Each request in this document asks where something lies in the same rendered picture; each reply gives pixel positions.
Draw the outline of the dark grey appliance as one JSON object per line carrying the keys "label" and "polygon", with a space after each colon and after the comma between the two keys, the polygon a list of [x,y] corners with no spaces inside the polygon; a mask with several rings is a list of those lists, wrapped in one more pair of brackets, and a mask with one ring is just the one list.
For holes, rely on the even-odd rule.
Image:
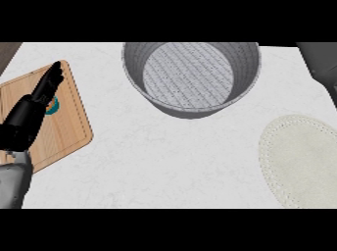
{"label": "dark grey appliance", "polygon": [[337,42],[298,42],[311,78],[323,85],[337,108]]}

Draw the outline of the cream oval placemat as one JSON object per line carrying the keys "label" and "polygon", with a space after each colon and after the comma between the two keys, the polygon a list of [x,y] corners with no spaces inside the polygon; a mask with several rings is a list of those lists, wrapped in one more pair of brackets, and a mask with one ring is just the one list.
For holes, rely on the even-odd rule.
{"label": "cream oval placemat", "polygon": [[258,142],[262,176],[286,208],[337,208],[337,130],[299,115],[277,118]]}

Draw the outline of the teal and orange can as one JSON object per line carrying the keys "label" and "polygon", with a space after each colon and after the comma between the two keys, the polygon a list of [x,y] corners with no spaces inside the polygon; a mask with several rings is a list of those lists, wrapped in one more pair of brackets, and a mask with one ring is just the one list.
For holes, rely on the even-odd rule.
{"label": "teal and orange can", "polygon": [[58,110],[58,100],[57,97],[52,97],[46,107],[45,107],[45,114],[52,115]]}

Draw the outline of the grey wicker basket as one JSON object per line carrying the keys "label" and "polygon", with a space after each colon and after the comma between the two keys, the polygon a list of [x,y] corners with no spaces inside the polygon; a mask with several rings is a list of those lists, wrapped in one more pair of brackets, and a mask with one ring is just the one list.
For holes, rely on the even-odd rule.
{"label": "grey wicker basket", "polygon": [[252,88],[259,48],[253,42],[126,42],[122,65],[151,105],[172,117],[200,119]]}

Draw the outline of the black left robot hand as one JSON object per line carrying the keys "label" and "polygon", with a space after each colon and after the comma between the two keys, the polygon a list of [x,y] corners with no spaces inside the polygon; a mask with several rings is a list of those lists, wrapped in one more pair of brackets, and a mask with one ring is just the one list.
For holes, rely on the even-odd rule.
{"label": "black left robot hand", "polygon": [[3,122],[0,124],[0,150],[26,151],[34,141],[45,108],[63,80],[60,62],[54,62],[45,71],[33,92],[17,101]]}

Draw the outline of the wooden cutting board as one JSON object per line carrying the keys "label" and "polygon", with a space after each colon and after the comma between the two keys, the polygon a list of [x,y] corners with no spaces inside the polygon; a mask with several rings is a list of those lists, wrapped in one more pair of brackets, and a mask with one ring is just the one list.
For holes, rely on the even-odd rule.
{"label": "wooden cutting board", "polygon": [[[0,124],[21,96],[32,93],[48,68],[49,66],[43,66],[0,84]],[[80,149],[94,137],[74,79],[64,60],[60,61],[60,68],[63,81],[54,94],[58,109],[51,115],[43,116],[29,149],[34,172]]]}

